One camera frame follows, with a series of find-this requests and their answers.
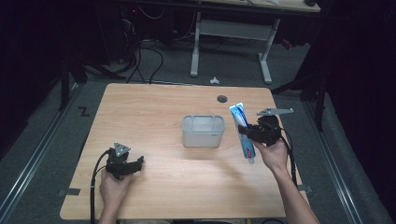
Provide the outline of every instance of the metal desk leg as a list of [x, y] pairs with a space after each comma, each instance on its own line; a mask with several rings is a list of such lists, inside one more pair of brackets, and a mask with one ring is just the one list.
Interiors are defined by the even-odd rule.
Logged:
[[270, 48], [272, 46], [272, 43], [274, 41], [274, 37], [276, 35], [277, 31], [277, 26], [279, 25], [280, 19], [276, 19], [272, 29], [268, 35], [268, 40], [264, 49], [264, 53], [259, 53], [259, 60], [260, 60], [260, 65], [262, 66], [262, 75], [264, 77], [264, 83], [265, 84], [271, 84], [272, 79], [270, 75], [270, 71], [268, 70], [268, 64], [267, 64], [267, 56], [268, 53], [270, 52]]
[[199, 34], [201, 30], [201, 12], [197, 12], [197, 22], [195, 24], [195, 42], [194, 51], [192, 52], [191, 72], [192, 77], [198, 76], [198, 62], [199, 62]]

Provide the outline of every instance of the toothpaste tube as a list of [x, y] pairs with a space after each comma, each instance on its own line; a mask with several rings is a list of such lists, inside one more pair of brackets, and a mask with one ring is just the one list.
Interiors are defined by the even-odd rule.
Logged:
[[[233, 121], [235, 123], [236, 130], [238, 130], [238, 125], [242, 125], [244, 127], [248, 126], [248, 121], [245, 117], [244, 105], [242, 103], [230, 106], [230, 111], [233, 115]], [[254, 163], [254, 157], [256, 157], [256, 153], [254, 151], [253, 143], [245, 134], [238, 132], [238, 135], [245, 158], [248, 159], [248, 162]]]

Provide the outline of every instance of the wrist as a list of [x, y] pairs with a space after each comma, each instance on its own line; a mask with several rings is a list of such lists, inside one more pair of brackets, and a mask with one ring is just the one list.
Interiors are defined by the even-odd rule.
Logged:
[[273, 168], [271, 169], [271, 172], [273, 173], [275, 178], [279, 178], [279, 177], [290, 178], [288, 169], [286, 167]]
[[100, 223], [114, 223], [117, 219], [119, 207], [115, 204], [106, 204], [102, 210], [102, 215], [100, 217]]

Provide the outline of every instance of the translucent box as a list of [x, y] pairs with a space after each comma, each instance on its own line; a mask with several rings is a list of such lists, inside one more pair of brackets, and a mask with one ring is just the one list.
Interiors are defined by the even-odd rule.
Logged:
[[219, 115], [187, 115], [182, 129], [185, 147], [218, 147], [225, 123]]

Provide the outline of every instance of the gray carpet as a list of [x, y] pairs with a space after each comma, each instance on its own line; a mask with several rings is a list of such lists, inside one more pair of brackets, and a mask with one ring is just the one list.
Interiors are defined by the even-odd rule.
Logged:
[[[266, 87], [274, 89], [294, 79], [309, 46], [300, 46], [287, 50], [274, 45], [268, 57], [268, 64], [273, 76], [273, 84], [263, 83], [257, 51], [260, 42], [247, 45], [203, 43], [199, 76], [190, 77], [192, 45], [174, 45], [172, 48], [153, 42], [153, 46], [163, 55], [163, 66], [153, 77], [153, 83], [184, 83], [193, 85], [211, 85], [209, 80], [216, 77], [220, 86]], [[146, 81], [161, 63], [161, 57], [149, 49], [141, 51], [140, 71]], [[122, 65], [113, 64], [108, 68], [116, 70]], [[136, 73], [130, 83], [141, 82]], [[108, 83], [121, 82], [106, 77], [89, 75], [89, 81], [64, 116], [63, 122], [53, 135], [45, 154], [28, 187], [12, 210], [7, 223], [88, 223], [88, 221], [66, 221], [59, 216], [64, 195], [76, 169], [79, 153], [91, 128], [96, 110]], [[312, 191], [307, 193], [309, 202], [321, 223], [350, 223], [347, 213], [334, 187], [329, 170], [321, 150], [316, 129], [311, 124], [304, 104], [297, 91], [286, 91], [276, 95], [276, 105], [293, 108], [292, 115], [281, 116], [284, 128], [290, 133], [294, 146], [296, 164], [303, 183]], [[19, 140], [0, 161], [0, 202], [11, 191], [13, 184], [29, 161], [50, 123], [57, 115], [60, 105], [60, 85], [57, 84], [47, 99], [41, 104], [29, 120], [28, 126]], [[86, 107], [81, 116], [82, 107]], [[339, 124], [329, 97], [323, 117], [324, 135], [330, 145], [338, 168], [346, 180], [351, 195], [357, 205], [362, 223], [392, 223], [387, 211], [377, 199], [370, 180], [357, 161], [344, 131]], [[263, 219], [253, 220], [259, 224]]]

